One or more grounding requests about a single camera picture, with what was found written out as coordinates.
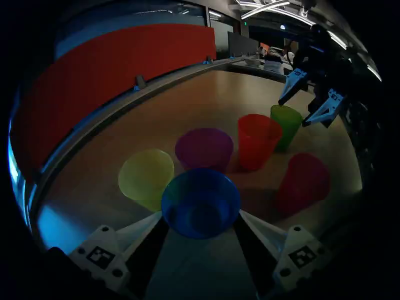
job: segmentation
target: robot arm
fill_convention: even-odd
[[[312,82],[315,84],[315,99],[308,105],[310,114],[302,125],[305,127],[321,122],[328,127],[349,99],[357,96],[357,89],[361,88],[356,84],[361,81],[357,80],[359,76],[351,60],[344,58],[332,44],[328,32],[319,25],[313,25],[309,42],[294,57],[293,71],[286,78],[278,104],[284,105],[308,82]]]

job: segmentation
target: ceiling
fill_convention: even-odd
[[[236,4],[233,4],[232,8],[240,10],[241,14],[244,15],[257,8],[255,5],[261,6],[274,1],[275,0],[247,0],[240,1],[241,5],[238,5],[237,1],[235,1]],[[322,25],[325,29],[335,34],[337,38],[344,43],[343,45],[354,47],[358,52],[364,55],[367,54],[366,48],[351,30],[348,22],[333,8],[328,0],[290,0],[289,5],[280,6],[276,9],[284,10],[300,18],[304,18],[301,12],[304,7],[310,6],[312,7],[307,11],[306,20]],[[264,26],[277,30],[279,30],[281,24],[284,24],[286,31],[294,35],[298,35],[300,32],[304,32],[304,30],[310,27],[309,24],[303,21],[270,10],[255,14],[246,20],[249,25]]]

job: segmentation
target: wooden tabletop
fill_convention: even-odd
[[[37,221],[45,245],[70,253],[100,225],[118,230],[149,216],[150,211],[120,192],[121,166],[137,151],[158,148],[171,155],[178,175],[183,169],[174,154],[175,143],[187,131],[202,127],[219,128],[233,138],[235,154],[227,176],[238,187],[245,211],[285,230],[302,224],[312,233],[339,218],[355,205],[354,195],[362,188],[357,158],[340,118],[328,129],[321,124],[301,127],[287,152],[274,153],[259,171],[241,172],[237,168],[238,119],[251,113],[269,116],[283,86],[251,75],[210,71],[158,94],[123,115],[88,142],[52,183]],[[312,94],[299,91],[287,105],[306,117],[307,105],[313,98]],[[299,152],[311,153],[326,164],[331,175],[331,192],[323,201],[282,219],[273,208],[274,194],[288,161]],[[227,275],[229,269],[236,275]],[[219,282],[212,284],[219,299],[254,295],[234,232],[229,230],[221,237],[198,241],[170,230],[149,285],[149,299],[174,297],[177,291],[187,297],[187,293],[196,293],[191,291],[196,286],[195,298],[204,299],[201,291],[207,289],[205,282],[212,281]]]

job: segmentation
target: yellow plastic cup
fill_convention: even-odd
[[[161,198],[174,177],[172,158],[159,149],[137,152],[123,164],[118,174],[121,192],[152,212],[161,210]]]

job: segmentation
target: red wall panel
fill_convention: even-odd
[[[216,59],[214,29],[153,24],[96,37],[52,64],[22,99],[11,128],[11,145],[27,180],[84,117],[133,88],[167,72]]]

